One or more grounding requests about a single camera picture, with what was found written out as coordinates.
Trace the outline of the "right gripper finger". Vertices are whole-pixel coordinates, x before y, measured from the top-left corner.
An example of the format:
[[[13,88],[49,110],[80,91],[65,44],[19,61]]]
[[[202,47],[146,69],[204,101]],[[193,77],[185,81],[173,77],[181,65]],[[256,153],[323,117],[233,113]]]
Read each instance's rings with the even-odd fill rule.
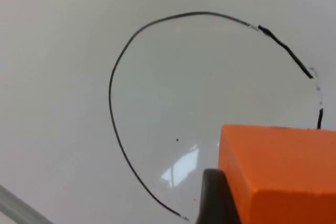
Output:
[[[227,179],[222,170],[203,172],[197,224],[239,224],[240,219]]]

